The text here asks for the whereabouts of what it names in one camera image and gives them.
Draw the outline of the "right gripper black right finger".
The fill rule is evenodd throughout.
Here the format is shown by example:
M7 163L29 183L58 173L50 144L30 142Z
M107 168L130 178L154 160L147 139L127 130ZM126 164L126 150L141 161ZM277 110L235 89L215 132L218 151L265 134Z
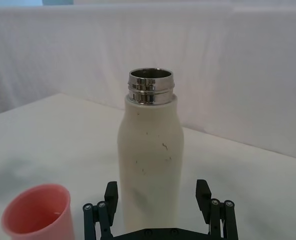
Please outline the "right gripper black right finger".
M204 179L196 182L195 197L202 212L208 233L203 240L237 240L238 232L235 218L235 204L231 200L220 202L212 197L208 183Z

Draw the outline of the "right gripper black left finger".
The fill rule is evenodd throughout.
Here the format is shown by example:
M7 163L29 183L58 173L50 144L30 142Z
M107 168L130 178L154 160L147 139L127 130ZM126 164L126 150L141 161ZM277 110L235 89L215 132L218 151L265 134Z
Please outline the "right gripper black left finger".
M83 206L85 240L96 240L96 223L100 224L101 240L114 239L110 227L113 225L117 203L117 182L111 181L107 184L103 201L98 202L96 205L87 203Z

